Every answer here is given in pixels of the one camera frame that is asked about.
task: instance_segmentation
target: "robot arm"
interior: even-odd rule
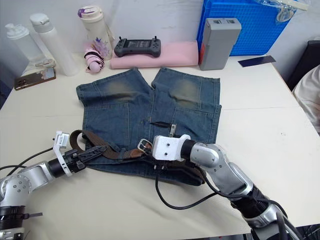
[[[228,198],[231,206],[241,212],[256,240],[267,240],[279,234],[279,218],[284,221],[285,230],[293,239],[302,239],[280,209],[281,206],[279,208],[276,202],[264,196],[236,164],[229,162],[220,146],[195,142],[188,135],[180,138],[156,136],[152,156],[159,161],[186,159],[205,170],[219,188],[217,193]],[[207,177],[203,177],[209,187],[216,191]],[[283,232],[282,236],[287,237],[286,232]]]
[[[33,191],[63,175],[71,176],[85,169],[85,162],[106,150],[105,146],[95,146],[79,154],[73,149],[62,155],[60,148],[66,148],[68,138],[68,133],[57,131],[53,144],[56,159],[36,163],[0,179],[0,240],[22,240],[23,220],[42,215],[25,213],[25,206]]]

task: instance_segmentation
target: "remote controller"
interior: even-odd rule
[[[120,58],[127,54],[150,54],[157,58],[161,54],[161,41],[157,36],[152,40],[119,38],[120,41],[115,46],[114,53]]]

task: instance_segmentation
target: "white sleeve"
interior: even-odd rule
[[[320,65],[310,70],[292,92],[320,134]]]

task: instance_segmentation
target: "smartphone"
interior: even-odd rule
[[[14,80],[14,89],[20,90],[56,79],[56,71],[53,67],[21,76]]]

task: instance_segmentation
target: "pink towel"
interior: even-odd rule
[[[179,67],[198,65],[197,41],[172,42],[161,46],[161,55],[153,57],[149,54],[131,54],[118,57],[113,53],[110,60],[112,69],[128,69],[133,67]]]

